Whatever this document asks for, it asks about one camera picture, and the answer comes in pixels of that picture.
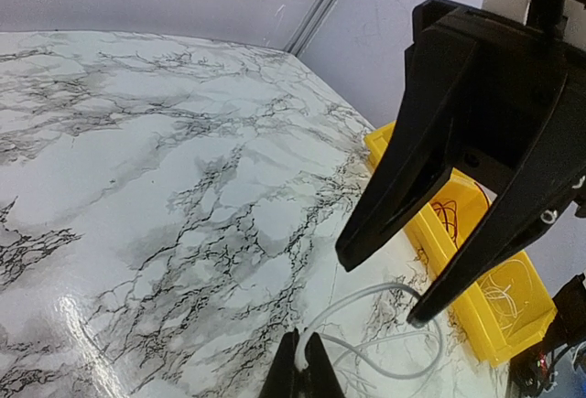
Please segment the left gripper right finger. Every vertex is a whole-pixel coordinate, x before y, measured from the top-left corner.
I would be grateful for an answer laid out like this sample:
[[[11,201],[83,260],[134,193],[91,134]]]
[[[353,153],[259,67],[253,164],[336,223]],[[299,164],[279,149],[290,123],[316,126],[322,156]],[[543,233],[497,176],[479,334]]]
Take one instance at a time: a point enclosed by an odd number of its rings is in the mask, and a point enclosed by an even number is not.
[[[311,398],[343,398],[343,391],[320,336],[314,333],[305,349],[309,366],[302,373],[303,393]]]

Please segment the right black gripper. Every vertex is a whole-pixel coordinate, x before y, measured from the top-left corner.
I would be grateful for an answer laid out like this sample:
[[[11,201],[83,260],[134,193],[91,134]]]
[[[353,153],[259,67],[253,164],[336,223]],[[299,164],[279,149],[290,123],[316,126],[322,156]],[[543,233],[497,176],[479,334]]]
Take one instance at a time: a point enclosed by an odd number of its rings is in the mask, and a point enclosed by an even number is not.
[[[335,250],[351,272],[447,182],[499,196],[504,215],[585,209],[585,53],[448,0],[413,12],[406,88],[387,148]]]

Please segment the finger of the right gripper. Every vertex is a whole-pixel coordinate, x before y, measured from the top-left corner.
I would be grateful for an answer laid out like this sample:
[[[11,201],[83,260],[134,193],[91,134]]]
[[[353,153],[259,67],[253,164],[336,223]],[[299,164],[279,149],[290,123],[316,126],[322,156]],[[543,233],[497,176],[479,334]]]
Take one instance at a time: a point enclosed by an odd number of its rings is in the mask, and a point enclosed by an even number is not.
[[[585,184],[585,88],[566,79],[512,179],[407,316],[430,322],[487,270],[551,227]]]

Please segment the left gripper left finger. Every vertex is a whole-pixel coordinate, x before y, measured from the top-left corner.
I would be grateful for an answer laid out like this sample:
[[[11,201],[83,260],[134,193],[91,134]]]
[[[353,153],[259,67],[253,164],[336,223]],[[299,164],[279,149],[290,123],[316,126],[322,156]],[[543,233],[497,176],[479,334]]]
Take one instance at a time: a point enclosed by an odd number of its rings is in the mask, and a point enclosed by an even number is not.
[[[298,396],[298,371],[294,363],[298,340],[297,329],[284,334],[258,395],[259,398],[294,398]]]

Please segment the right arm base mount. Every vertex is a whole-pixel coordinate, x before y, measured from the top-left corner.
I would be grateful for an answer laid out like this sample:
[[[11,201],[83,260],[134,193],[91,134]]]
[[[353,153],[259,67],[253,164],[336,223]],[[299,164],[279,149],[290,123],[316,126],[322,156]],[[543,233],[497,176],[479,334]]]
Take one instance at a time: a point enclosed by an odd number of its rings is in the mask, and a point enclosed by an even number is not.
[[[553,302],[557,313],[545,337],[510,361],[509,379],[519,397],[538,397],[549,389],[559,361],[585,341],[585,274],[573,276]]]

